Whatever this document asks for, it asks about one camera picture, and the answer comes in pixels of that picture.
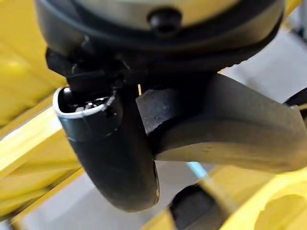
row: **yellow surface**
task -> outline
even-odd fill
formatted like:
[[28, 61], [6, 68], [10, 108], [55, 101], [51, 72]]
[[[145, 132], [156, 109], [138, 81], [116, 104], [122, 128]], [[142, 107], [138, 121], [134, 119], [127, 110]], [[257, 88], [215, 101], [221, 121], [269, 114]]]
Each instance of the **yellow surface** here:
[[55, 186], [53, 189], [51, 189], [49, 192], [44, 194], [42, 197], [37, 199], [34, 203], [29, 205], [27, 208], [25, 208], [22, 212], [17, 214], [13, 219], [12, 222], [18, 222], [20, 221], [24, 216], [35, 210], [38, 206], [43, 204], [46, 200], [48, 200], [50, 197], [52, 197], [54, 194], [56, 194], [58, 191], [63, 189], [65, 186], [69, 185], [72, 181], [77, 179], [79, 176], [81, 176], [84, 173], [83, 169], [79, 169], [76, 172], [74, 172], [72, 175], [67, 177], [64, 181], [62, 181], [60, 184]]
[[[272, 175], [222, 167], [215, 169], [211, 178], [218, 189], [227, 194], [227, 199], [238, 207], [221, 230], [306, 229], [307, 169]], [[143, 229], [174, 230], [169, 216], [168, 210], [163, 211]]]
[[52, 108], [7, 135], [0, 142], [0, 159], [0, 216], [24, 206], [31, 193], [48, 192], [57, 179], [81, 167]]
[[47, 107], [51, 101], [44, 99], [65, 84], [62, 76], [47, 70], [33, 4], [0, 1], [0, 138]]

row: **metallic silver trim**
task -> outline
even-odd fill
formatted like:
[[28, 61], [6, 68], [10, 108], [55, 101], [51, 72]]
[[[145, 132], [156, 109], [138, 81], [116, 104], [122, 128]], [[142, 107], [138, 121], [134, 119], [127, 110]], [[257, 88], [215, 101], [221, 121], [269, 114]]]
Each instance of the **metallic silver trim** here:
[[67, 118], [67, 119], [82, 118], [82, 117], [85, 117], [85, 116], [90, 116], [90, 115], [96, 114], [100, 111], [105, 111], [106, 108], [108, 108], [113, 103], [113, 101], [115, 99], [115, 94], [113, 94], [105, 104], [101, 104], [101, 105], [99, 105], [95, 108], [87, 109], [87, 110], [83, 110], [83, 111], [79, 111], [79, 112], [74, 112], [74, 113], [64, 113], [59, 108], [59, 92], [61, 90], [62, 90], [62, 88], [59, 88], [55, 91], [55, 93], [53, 95], [52, 106], [53, 106], [55, 113], [59, 117], [63, 117], [63, 118]]
[[172, 7], [189, 26], [212, 18], [242, 0], [76, 0], [93, 14], [110, 22], [149, 30], [148, 15], [159, 8]]

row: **black plastic housing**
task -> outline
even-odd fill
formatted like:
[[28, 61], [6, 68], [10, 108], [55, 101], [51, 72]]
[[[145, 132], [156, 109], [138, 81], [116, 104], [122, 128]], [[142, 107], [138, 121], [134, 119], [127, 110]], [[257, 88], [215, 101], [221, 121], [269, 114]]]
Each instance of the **black plastic housing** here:
[[101, 194], [115, 207], [135, 212], [152, 207], [159, 185], [135, 100], [116, 94], [103, 109], [63, 113], [63, 90], [53, 106], [75, 154]]

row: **gray floor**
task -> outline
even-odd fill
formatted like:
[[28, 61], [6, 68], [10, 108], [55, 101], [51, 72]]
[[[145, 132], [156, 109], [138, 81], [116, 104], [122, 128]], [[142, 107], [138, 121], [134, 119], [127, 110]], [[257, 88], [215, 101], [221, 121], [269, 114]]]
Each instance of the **gray floor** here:
[[[307, 87], [307, 46], [281, 31], [262, 52], [224, 74], [279, 102]], [[24, 219], [28, 230], [135, 230], [169, 203], [181, 189], [196, 181], [185, 163], [158, 164], [161, 199], [137, 214], [113, 208], [86, 175], [70, 184]]]

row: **round black knob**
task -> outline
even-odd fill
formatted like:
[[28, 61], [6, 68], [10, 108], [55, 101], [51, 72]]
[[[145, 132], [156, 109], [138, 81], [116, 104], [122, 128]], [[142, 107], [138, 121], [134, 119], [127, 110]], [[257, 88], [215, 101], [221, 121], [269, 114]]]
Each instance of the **round black knob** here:
[[151, 29], [160, 37], [172, 37], [181, 28], [182, 15], [171, 8], [159, 9], [148, 17]]

